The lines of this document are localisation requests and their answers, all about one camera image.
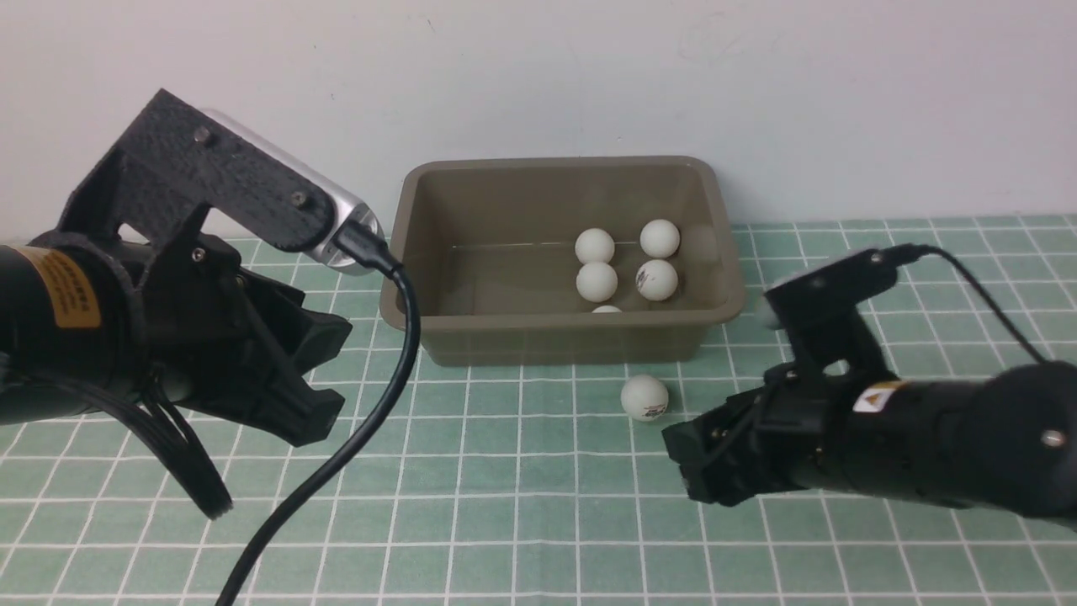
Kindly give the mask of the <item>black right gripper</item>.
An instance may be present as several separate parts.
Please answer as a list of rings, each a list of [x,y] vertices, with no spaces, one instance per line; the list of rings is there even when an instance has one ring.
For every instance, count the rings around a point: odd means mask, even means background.
[[[842,387],[768,383],[661,431],[689,499],[738,506],[773,492],[841,492],[833,454]]]

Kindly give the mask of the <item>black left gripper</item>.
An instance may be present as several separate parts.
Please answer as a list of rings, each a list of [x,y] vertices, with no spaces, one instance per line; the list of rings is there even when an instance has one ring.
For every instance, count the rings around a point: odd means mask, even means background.
[[[293,446],[328,436],[345,399],[306,376],[340,354],[350,322],[308,310],[299,288],[247,271],[218,237],[165,253],[127,244],[126,268],[145,318],[130,401],[159,387],[178,407]]]

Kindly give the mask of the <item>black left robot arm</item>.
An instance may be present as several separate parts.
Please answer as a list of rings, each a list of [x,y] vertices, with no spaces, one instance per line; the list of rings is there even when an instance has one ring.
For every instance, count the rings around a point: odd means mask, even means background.
[[[353,330],[306,295],[247,271],[218,237],[146,244],[3,246],[3,423],[95,411],[83,387],[322,441],[342,396],[305,376]]]

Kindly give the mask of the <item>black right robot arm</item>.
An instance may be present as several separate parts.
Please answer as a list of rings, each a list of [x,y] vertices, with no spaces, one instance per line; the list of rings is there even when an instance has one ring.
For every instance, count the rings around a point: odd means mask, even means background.
[[[770,382],[662,431],[688,497],[735,507],[825,490],[1074,529],[1074,366],[984,382],[880,382],[812,398]]]

